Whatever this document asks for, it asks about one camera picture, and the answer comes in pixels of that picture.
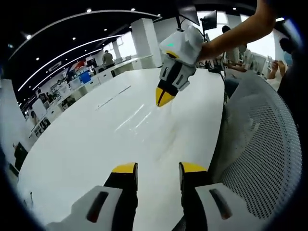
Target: mesh chair back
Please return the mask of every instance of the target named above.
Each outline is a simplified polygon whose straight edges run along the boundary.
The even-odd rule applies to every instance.
[[[262,78],[243,79],[225,106],[209,173],[246,202],[249,212],[269,219],[293,194],[302,153],[290,111]]]

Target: black slot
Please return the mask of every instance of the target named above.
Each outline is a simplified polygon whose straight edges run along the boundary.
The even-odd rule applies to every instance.
[[[168,73],[166,82],[172,84],[176,80],[176,78],[178,77],[178,75],[179,75],[179,73],[182,69],[182,66],[183,66],[182,63],[175,62],[173,64],[173,66],[171,67],[169,73]]]
[[[176,59],[176,57],[173,54],[167,53],[167,55],[172,59]]]
[[[217,189],[211,189],[209,191],[214,198],[214,201],[219,209],[221,218],[226,220],[232,216],[232,212],[226,202]]]
[[[184,78],[184,76],[183,75],[181,75],[180,77],[179,77],[179,79],[178,79],[178,81],[177,81],[177,85],[179,84],[179,83],[181,83],[181,81],[182,81],[182,79]]]
[[[97,197],[95,198],[88,214],[87,214],[87,220],[91,221],[92,223],[96,223],[98,216],[100,214],[100,211],[102,209],[102,206],[108,196],[107,192],[100,192]]]
[[[165,77],[167,70],[168,70],[168,67],[165,68],[165,70],[163,72],[163,77]]]

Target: white column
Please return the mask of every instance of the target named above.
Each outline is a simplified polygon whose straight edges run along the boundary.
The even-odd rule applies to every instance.
[[[152,55],[155,66],[162,65],[156,32],[152,19],[142,18],[131,24],[138,57]]]
[[[231,29],[236,27],[238,24],[240,24],[242,22],[240,16],[231,15],[231,14],[227,14],[226,16],[227,16],[227,19],[228,19],[229,27]]]
[[[29,138],[31,128],[27,126],[26,119],[18,106],[12,81],[1,80],[0,89],[0,145],[6,160],[15,164],[15,149],[19,142],[29,152],[35,140]]]
[[[116,41],[112,42],[112,45],[114,47],[114,51],[115,51],[115,54],[116,54],[115,57],[117,59],[121,58],[121,54],[120,54],[119,46],[117,45],[117,42]]]

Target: monitor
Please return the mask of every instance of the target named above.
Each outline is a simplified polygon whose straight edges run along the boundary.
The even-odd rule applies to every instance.
[[[214,29],[217,27],[217,11],[213,11],[207,16],[200,18],[202,24],[203,33],[206,30]]]
[[[87,60],[87,66],[97,67],[95,59],[93,58],[93,59]]]
[[[175,0],[175,3],[180,16],[199,26],[197,11],[192,1],[193,0]]]

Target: white counter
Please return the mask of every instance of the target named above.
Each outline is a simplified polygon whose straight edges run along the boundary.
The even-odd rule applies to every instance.
[[[112,66],[100,73],[98,75],[104,76],[106,79],[113,78],[112,72],[117,76],[121,73],[124,73],[125,71],[131,71],[131,70],[140,70],[140,69],[146,69],[146,68],[155,68],[153,60],[151,59],[152,55],[139,57],[139,58],[133,58],[127,61],[124,61],[120,64],[117,64],[115,66]]]
[[[120,74],[65,110],[40,136],[21,168],[18,189],[26,200],[33,192],[32,211],[42,224],[64,219],[77,199],[128,162],[138,163],[134,230],[172,230],[181,219],[179,162],[209,167],[224,83],[220,75],[197,69],[191,84],[158,108],[159,72]]]

